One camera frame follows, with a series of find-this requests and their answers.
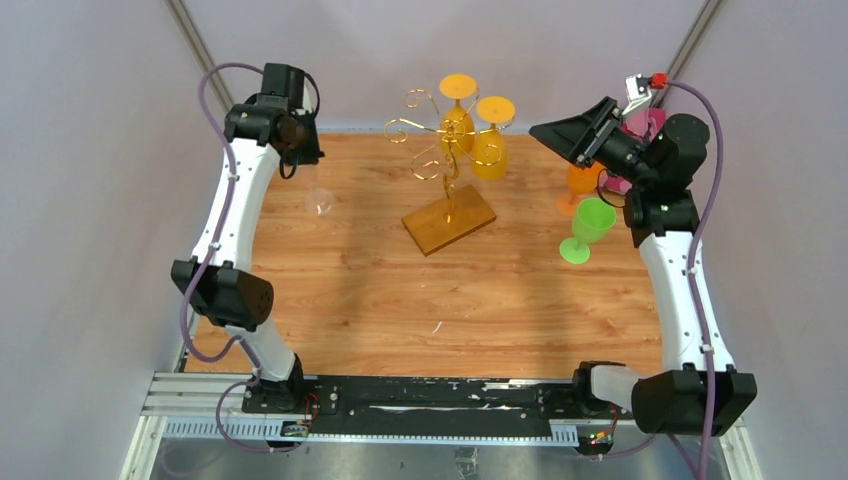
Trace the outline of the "orange wine glass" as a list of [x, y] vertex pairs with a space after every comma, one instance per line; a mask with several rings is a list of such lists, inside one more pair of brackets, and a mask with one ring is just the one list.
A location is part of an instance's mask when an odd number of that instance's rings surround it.
[[596, 190], [603, 169], [600, 162], [588, 168], [571, 165], [566, 174], [568, 191], [557, 199], [557, 211], [566, 217], [573, 216], [581, 199]]

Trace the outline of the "clear wine glass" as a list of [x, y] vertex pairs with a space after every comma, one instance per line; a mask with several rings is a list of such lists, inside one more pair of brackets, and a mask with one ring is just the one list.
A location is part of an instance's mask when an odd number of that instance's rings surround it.
[[319, 182], [319, 167], [308, 166], [304, 174], [307, 187], [304, 197], [304, 206], [308, 213], [317, 216], [325, 216], [330, 213], [335, 204], [333, 194], [322, 187]]

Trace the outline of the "green wine glass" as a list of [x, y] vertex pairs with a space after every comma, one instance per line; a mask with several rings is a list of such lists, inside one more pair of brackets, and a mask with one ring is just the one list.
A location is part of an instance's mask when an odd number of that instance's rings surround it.
[[603, 239], [616, 224], [616, 209], [599, 198], [587, 198], [572, 217], [571, 236], [559, 245], [560, 256], [570, 264], [581, 265], [591, 256], [591, 245]]

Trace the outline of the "gold wire glass rack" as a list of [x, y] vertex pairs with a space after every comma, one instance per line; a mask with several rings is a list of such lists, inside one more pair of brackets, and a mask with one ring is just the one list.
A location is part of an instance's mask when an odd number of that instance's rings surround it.
[[[439, 181], [443, 190], [442, 197], [402, 217], [402, 225], [421, 254], [430, 256], [491, 224], [497, 219], [497, 214], [474, 186], [457, 185], [461, 176], [461, 161], [465, 159], [471, 163], [471, 153], [467, 156], [456, 156], [442, 149], [439, 127], [447, 110], [441, 111], [432, 94], [423, 88], [411, 89], [405, 93], [406, 107], [410, 110], [418, 108], [422, 97], [426, 97], [432, 104], [437, 116], [437, 125], [429, 127], [408, 118], [396, 117], [385, 123], [383, 136], [393, 144], [407, 142], [410, 128], [435, 136], [431, 146], [412, 156], [409, 170], [419, 181]], [[479, 98], [470, 109], [475, 134], [483, 125], [476, 114], [476, 106], [482, 99], [479, 89]]]

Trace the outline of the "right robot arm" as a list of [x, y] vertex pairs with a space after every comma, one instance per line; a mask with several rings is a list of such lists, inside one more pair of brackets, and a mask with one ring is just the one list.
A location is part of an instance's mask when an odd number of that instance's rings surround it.
[[677, 113], [643, 142], [626, 133], [617, 102], [534, 125], [530, 135], [575, 167], [601, 165], [626, 179], [623, 217], [645, 264], [660, 320], [663, 367], [644, 376], [621, 363], [584, 361], [571, 403], [584, 417], [610, 404], [628, 410], [648, 434], [719, 437], [755, 400], [755, 377], [740, 371], [719, 332], [703, 271], [708, 212], [690, 186], [709, 145], [723, 133], [714, 110]]

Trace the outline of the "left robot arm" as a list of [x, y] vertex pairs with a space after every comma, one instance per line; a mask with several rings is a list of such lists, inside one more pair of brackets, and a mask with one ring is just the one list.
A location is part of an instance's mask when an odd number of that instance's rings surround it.
[[233, 347], [247, 355], [252, 375], [245, 385], [245, 412], [315, 416], [320, 398], [272, 320], [274, 288], [251, 268], [272, 176], [292, 178], [324, 155], [316, 128], [320, 94], [303, 69], [267, 63], [257, 71], [259, 91], [217, 119], [206, 103], [206, 86], [212, 75], [230, 66], [213, 67], [197, 89], [223, 157], [202, 233], [189, 257], [171, 267], [171, 279], [182, 294], [180, 335], [188, 353], [205, 363], [221, 360]]

